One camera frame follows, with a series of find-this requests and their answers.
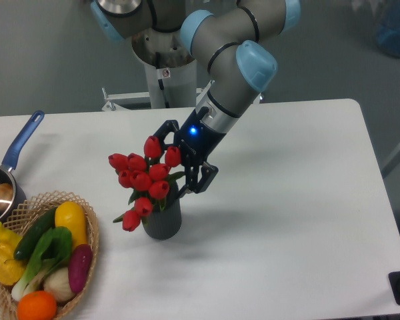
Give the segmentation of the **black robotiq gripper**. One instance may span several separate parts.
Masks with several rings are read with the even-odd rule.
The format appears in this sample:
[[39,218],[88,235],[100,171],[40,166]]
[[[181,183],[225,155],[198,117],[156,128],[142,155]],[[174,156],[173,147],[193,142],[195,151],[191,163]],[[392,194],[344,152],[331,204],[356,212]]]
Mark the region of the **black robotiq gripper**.
[[[182,198],[189,193],[202,193],[207,190],[219,172],[218,167],[206,162],[211,152],[223,140],[225,133],[218,133],[206,126],[202,119],[206,108],[196,110],[188,116],[179,128],[177,120],[166,120],[153,135],[155,149],[178,147],[181,152],[181,164],[185,168],[185,184],[178,191]],[[173,133],[174,139],[166,143],[165,138]]]

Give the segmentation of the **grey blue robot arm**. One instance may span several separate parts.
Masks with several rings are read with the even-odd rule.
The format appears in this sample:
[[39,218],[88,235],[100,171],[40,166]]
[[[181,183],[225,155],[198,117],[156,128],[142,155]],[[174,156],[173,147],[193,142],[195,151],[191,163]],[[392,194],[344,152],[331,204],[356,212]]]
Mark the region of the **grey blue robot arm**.
[[183,124],[166,121],[156,136],[172,133],[181,151],[179,194],[204,192],[218,172],[208,156],[277,72],[260,42],[296,26],[300,2],[238,1],[219,17],[187,13],[184,1],[93,1],[91,10],[108,38],[131,40],[152,108],[192,108]]

